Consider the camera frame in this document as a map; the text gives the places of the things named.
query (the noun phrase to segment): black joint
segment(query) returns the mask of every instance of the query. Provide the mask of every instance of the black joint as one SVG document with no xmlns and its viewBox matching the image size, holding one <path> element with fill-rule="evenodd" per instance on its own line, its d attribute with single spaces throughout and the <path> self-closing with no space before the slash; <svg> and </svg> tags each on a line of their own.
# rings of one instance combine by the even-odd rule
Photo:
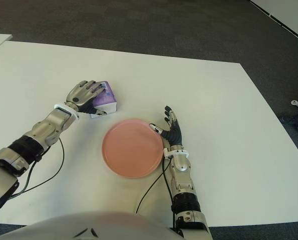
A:
<svg viewBox="0 0 298 240">
<path fill-rule="evenodd" d="M 179 234 L 181 237 L 183 237 L 184 238 L 184 235 L 183 235 L 183 232 L 182 232 L 182 230 L 181 229 L 175 229 L 175 232 L 177 233 L 177 234 Z"/>
<path fill-rule="evenodd" d="M 41 154 L 44 152 L 36 140 L 25 135 L 15 140 L 9 148 L 23 157 L 28 164 L 41 160 Z"/>
<path fill-rule="evenodd" d="M 175 226 L 176 229 L 202 229 L 208 231 L 202 222 L 185 222 L 182 216 L 175 221 Z"/>
<path fill-rule="evenodd" d="M 175 214 L 184 211 L 201 211 L 197 196 L 190 192 L 183 192 L 174 196 L 172 207 Z"/>
</svg>

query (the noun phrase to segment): robotic arm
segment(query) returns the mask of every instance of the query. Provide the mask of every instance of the robotic arm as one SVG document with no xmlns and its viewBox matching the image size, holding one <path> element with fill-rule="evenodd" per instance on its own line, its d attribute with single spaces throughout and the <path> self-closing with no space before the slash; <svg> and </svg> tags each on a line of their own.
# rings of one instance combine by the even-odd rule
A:
<svg viewBox="0 0 298 240">
<path fill-rule="evenodd" d="M 175 214 L 175 228 L 181 229 L 187 239 L 212 239 L 204 214 L 196 195 L 193 181 L 190 177 L 191 163 L 188 160 L 189 153 L 182 146 L 181 129 L 173 110 L 166 106 L 165 121 L 170 130 L 163 130 L 155 124 L 151 128 L 159 133 L 170 143 L 170 151 L 164 149 L 164 157 L 170 159 L 171 210 Z"/>
<path fill-rule="evenodd" d="M 41 160 L 60 134 L 79 119 L 78 112 L 106 114 L 92 106 L 93 99 L 103 90 L 100 83 L 80 82 L 68 94 L 64 104 L 56 104 L 55 109 L 32 130 L 0 150 L 0 208 L 18 188 L 18 177 L 29 169 L 31 163 Z"/>
<path fill-rule="evenodd" d="M 103 90 L 100 83 L 80 82 L 68 94 L 64 104 L 56 104 L 55 109 L 44 120 L 36 123 L 32 130 L 0 150 L 0 208 L 19 187 L 18 177 L 29 169 L 31 163 L 41 160 L 51 145 L 58 141 L 60 134 L 79 119 L 78 112 L 106 114 L 92 106 L 93 99 Z M 190 240 L 212 240 L 190 177 L 191 164 L 188 152 L 182 146 L 177 118 L 170 107 L 167 106 L 165 110 L 168 116 L 165 120 L 170 125 L 170 131 L 154 124 L 150 126 L 170 142 L 170 151 L 165 148 L 164 156 L 171 160 L 171 209 L 175 214 L 178 234 L 139 215 L 90 212 L 50 219 L 8 233 L 0 239 L 22 239 L 24 236 L 28 239 L 45 239 L 44 233 L 48 236 L 52 233 L 54 239 L 59 240 L 95 239 L 98 235 L 104 239 L 133 240 L 141 237 L 143 240 L 170 240 L 185 237 Z M 124 230 L 112 231 L 113 228 Z"/>
</svg>

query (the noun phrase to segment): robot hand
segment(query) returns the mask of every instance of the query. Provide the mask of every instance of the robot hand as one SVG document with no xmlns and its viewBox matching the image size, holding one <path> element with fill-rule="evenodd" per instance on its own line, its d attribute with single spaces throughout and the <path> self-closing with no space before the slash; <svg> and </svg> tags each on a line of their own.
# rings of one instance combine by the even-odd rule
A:
<svg viewBox="0 0 298 240">
<path fill-rule="evenodd" d="M 103 90 L 100 83 L 80 82 L 68 94 L 65 105 L 56 104 L 44 120 L 0 150 L 0 208 L 18 188 L 17 177 L 27 171 L 31 163 L 41 160 L 60 134 L 78 120 L 77 112 L 106 115 L 92 105 L 93 99 Z"/>
<path fill-rule="evenodd" d="M 151 123 L 150 127 L 155 130 L 157 133 L 159 133 L 163 138 L 169 141 L 170 146 L 175 145 L 182 145 L 182 135 L 181 135 L 181 129 L 177 120 L 177 117 L 174 113 L 174 111 L 169 107 L 166 106 L 165 108 L 165 114 L 167 117 L 164 118 L 164 120 L 169 124 L 170 130 L 163 130 L 162 128 L 156 126 L 155 124 Z"/>
<path fill-rule="evenodd" d="M 93 108 L 92 102 L 104 88 L 95 81 L 82 81 L 68 94 L 65 104 L 77 112 L 106 115 L 104 111 Z"/>
<path fill-rule="evenodd" d="M 212 239 L 190 176 L 189 153 L 182 146 L 178 120 L 169 106 L 165 107 L 165 114 L 167 115 L 165 120 L 169 124 L 170 130 L 163 130 L 152 123 L 150 127 L 170 143 L 170 151 L 165 148 L 164 157 L 171 161 L 169 167 L 172 176 L 171 192 L 173 197 L 171 210 L 175 214 L 175 227 L 181 229 L 183 233 L 186 231 L 184 236 L 187 239 L 189 239 L 187 234 L 196 234 L 197 239 Z"/>
</svg>

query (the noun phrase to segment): black wire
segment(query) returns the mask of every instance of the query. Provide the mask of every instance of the black wire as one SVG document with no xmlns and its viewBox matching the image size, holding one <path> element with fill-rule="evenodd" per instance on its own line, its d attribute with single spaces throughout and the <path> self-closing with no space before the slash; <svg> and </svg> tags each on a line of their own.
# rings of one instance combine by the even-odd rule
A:
<svg viewBox="0 0 298 240">
<path fill-rule="evenodd" d="M 23 194 L 23 193 L 26 193 L 26 192 L 28 192 L 28 191 L 30 191 L 30 190 L 32 190 L 32 189 L 35 189 L 35 188 L 41 186 L 42 184 L 45 184 L 46 182 L 48 182 L 48 181 L 50 181 L 51 179 L 53 179 L 53 178 L 59 173 L 59 171 L 61 170 L 61 168 L 62 168 L 62 166 L 63 166 L 64 158 L 65 158 L 63 143 L 62 143 L 62 141 L 61 141 L 60 138 L 59 138 L 59 140 L 60 140 L 60 143 L 61 143 L 61 146 L 62 146 L 63 158 L 62 158 L 61 166 L 60 166 L 60 168 L 58 169 L 58 171 L 57 171 L 52 177 L 50 177 L 49 179 L 45 180 L 44 182 L 42 182 L 42 183 L 40 183 L 40 184 L 38 184 L 38 185 L 36 185 L 36 186 L 34 186 L 34 187 L 29 188 L 29 189 L 26 190 L 26 188 L 27 188 L 27 186 L 28 186 L 28 184 L 29 184 L 29 181 L 30 181 L 30 177 L 31 177 L 32 170 L 33 170 L 35 164 L 37 163 L 37 162 L 34 162 L 33 165 L 32 165 L 32 167 L 31 167 L 31 169 L 30 169 L 30 172 L 29 172 L 29 175 L 28 175 L 28 178 L 27 178 L 27 182 L 26 182 L 26 184 L 25 184 L 25 187 L 24 187 L 19 193 L 12 195 L 12 196 L 9 198 L 9 200 L 10 200 L 10 199 L 13 199 L 13 198 L 16 198 L 16 197 L 18 197 L 19 195 L 21 195 L 21 194 Z M 49 147 L 48 149 L 46 149 L 46 151 L 45 151 L 44 153 L 42 153 L 41 156 L 43 156 L 44 154 L 46 154 L 50 148 L 51 148 L 51 147 Z"/>
<path fill-rule="evenodd" d="M 43 156 L 50 150 L 50 148 L 51 148 L 51 146 L 49 146 L 48 149 L 46 149 L 45 152 L 41 154 L 41 157 L 43 157 Z M 18 192 L 18 193 L 16 193 L 16 194 L 13 194 L 12 196 L 10 196 L 9 200 L 10 200 L 10 199 L 13 199 L 13 198 L 16 198 L 16 197 L 18 197 L 19 195 L 21 195 L 22 193 L 24 193 L 24 191 L 27 189 L 27 187 L 28 187 L 28 185 L 29 185 L 29 181 L 30 181 L 30 178 L 31 178 L 31 173 L 32 173 L 32 171 L 33 171 L 33 169 L 34 169 L 34 167 L 35 167 L 36 164 L 37 164 L 37 161 L 35 161 L 35 162 L 33 163 L 32 167 L 31 167 L 31 169 L 30 169 L 30 171 L 29 171 L 29 174 L 28 174 L 28 177 L 27 177 L 27 181 L 26 181 L 26 183 L 25 183 L 24 188 L 23 188 L 20 192 Z"/>
<path fill-rule="evenodd" d="M 163 177 L 164 177 L 165 184 L 167 185 L 167 188 L 168 188 L 168 192 L 169 192 L 169 195 L 170 195 L 170 198 L 171 198 L 171 202 L 172 202 L 172 204 L 173 204 L 172 193 L 171 193 L 171 190 L 170 190 L 170 187 L 169 187 L 167 178 L 166 178 L 166 176 L 165 176 L 164 161 L 162 162 L 162 174 L 163 174 Z"/>
<path fill-rule="evenodd" d="M 43 157 L 50 150 L 50 148 L 51 146 L 49 146 L 48 149 L 46 149 L 45 152 L 41 154 L 41 157 Z"/>
<path fill-rule="evenodd" d="M 157 177 L 157 179 L 153 182 L 153 184 L 151 184 L 151 186 L 148 188 L 148 190 L 145 192 L 145 194 L 143 195 L 143 197 L 141 198 L 139 205 L 137 207 L 137 210 L 135 211 L 135 213 L 137 214 L 140 208 L 140 205 L 143 201 L 143 199 L 145 198 L 145 196 L 148 194 L 148 192 L 151 190 L 151 188 L 155 185 L 155 183 L 160 179 L 160 177 L 163 175 L 163 172 Z"/>
<path fill-rule="evenodd" d="M 164 168 L 164 161 L 162 162 L 162 173 L 163 173 L 163 177 L 164 177 L 164 181 L 165 181 L 165 184 L 167 185 L 167 188 L 168 188 L 168 192 L 169 192 L 169 195 L 170 195 L 170 198 L 171 198 L 171 203 L 173 205 L 173 197 L 172 197 L 172 193 L 171 193 L 171 190 L 170 190 L 170 187 L 169 187 L 169 184 L 168 184 L 168 181 L 167 181 L 167 178 L 165 176 L 165 168 Z M 173 229 L 175 229 L 175 214 L 173 212 Z"/>
<path fill-rule="evenodd" d="M 42 184 L 45 184 L 46 182 L 50 181 L 50 180 L 53 179 L 53 178 L 59 173 L 59 171 L 62 169 L 62 166 L 63 166 L 63 163 L 64 163 L 64 158 L 65 158 L 65 154 L 64 154 L 63 143 L 62 143 L 62 141 L 61 141 L 60 138 L 59 138 L 59 140 L 60 140 L 60 143 L 61 143 L 61 146 L 62 146 L 62 153 L 63 153 L 62 163 L 61 163 L 61 166 L 60 166 L 59 170 L 58 170 L 52 177 L 50 177 L 49 179 L 45 180 L 44 182 L 42 182 L 42 183 L 40 183 L 40 184 L 38 184 L 38 185 L 36 185 L 36 186 L 34 186 L 34 187 L 32 187 L 32 188 L 29 188 L 28 190 L 25 190 L 23 193 L 26 193 L 26 192 L 28 192 L 28 191 L 30 191 L 30 190 L 32 190 L 32 189 L 35 189 L 35 188 L 41 186 Z"/>
</svg>

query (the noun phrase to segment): robot finger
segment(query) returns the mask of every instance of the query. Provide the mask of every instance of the robot finger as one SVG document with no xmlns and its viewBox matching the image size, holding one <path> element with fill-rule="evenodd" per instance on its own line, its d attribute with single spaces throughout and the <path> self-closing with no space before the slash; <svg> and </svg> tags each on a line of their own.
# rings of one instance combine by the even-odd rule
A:
<svg viewBox="0 0 298 240">
<path fill-rule="evenodd" d="M 99 86 L 101 86 L 101 83 L 94 83 L 89 89 L 92 93 L 94 93 Z"/>
<path fill-rule="evenodd" d="M 149 126 L 157 133 L 159 133 L 160 135 L 165 131 L 162 128 L 160 128 L 159 126 L 157 126 L 156 124 L 150 123 Z"/>
<path fill-rule="evenodd" d="M 104 116 L 104 115 L 107 114 L 105 111 L 98 110 L 96 108 L 92 108 L 88 113 L 89 114 L 96 114 L 96 115 L 100 115 L 100 116 Z"/>
<path fill-rule="evenodd" d="M 79 87 L 79 88 L 81 88 L 81 87 L 83 87 L 86 83 L 87 83 L 88 81 L 81 81 L 81 82 L 79 82 L 76 86 L 77 87 Z"/>
<path fill-rule="evenodd" d="M 93 94 L 94 97 L 96 97 L 96 96 L 99 95 L 102 91 L 105 90 L 104 87 L 99 87 L 100 85 L 98 85 L 98 87 L 93 87 L 93 88 L 91 88 L 91 89 L 93 89 L 93 90 L 92 90 L 92 94 Z"/>
<path fill-rule="evenodd" d="M 167 122 L 167 124 L 169 125 L 169 127 L 171 126 L 171 122 L 170 122 L 170 119 L 165 117 L 164 120 Z"/>
<path fill-rule="evenodd" d="M 170 111 L 172 111 L 172 109 L 169 107 L 169 106 L 165 106 L 165 108 L 164 108 L 168 113 L 170 112 Z"/>
<path fill-rule="evenodd" d="M 95 81 L 92 80 L 92 81 L 87 82 L 84 86 L 85 86 L 86 89 L 90 89 L 90 87 L 91 87 L 93 84 L 95 84 Z"/>
<path fill-rule="evenodd" d="M 170 121 L 171 121 L 171 124 L 178 124 L 178 122 L 177 122 L 177 117 L 176 117 L 174 111 L 171 110 L 171 111 L 169 112 L 169 114 L 170 114 L 169 119 L 170 119 Z"/>
</svg>

